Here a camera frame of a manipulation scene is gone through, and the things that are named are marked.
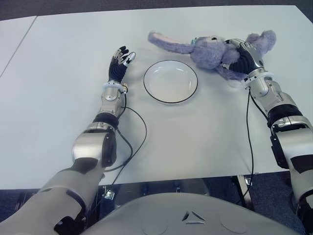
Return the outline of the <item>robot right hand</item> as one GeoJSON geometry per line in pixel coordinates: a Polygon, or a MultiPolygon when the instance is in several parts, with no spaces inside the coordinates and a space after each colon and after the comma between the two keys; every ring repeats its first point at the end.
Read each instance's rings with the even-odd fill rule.
{"type": "Polygon", "coordinates": [[[264,69],[262,57],[252,44],[240,39],[226,40],[226,43],[234,45],[236,51],[239,53],[239,58],[235,63],[222,63],[224,69],[247,75],[255,70],[264,69]]]}

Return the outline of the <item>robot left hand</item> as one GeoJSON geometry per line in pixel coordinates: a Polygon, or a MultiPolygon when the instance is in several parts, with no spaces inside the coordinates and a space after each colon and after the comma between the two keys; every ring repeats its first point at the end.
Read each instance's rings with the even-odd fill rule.
{"type": "Polygon", "coordinates": [[[112,56],[109,66],[109,81],[121,83],[129,64],[135,59],[136,53],[129,52],[126,46],[120,47],[112,56]]]}

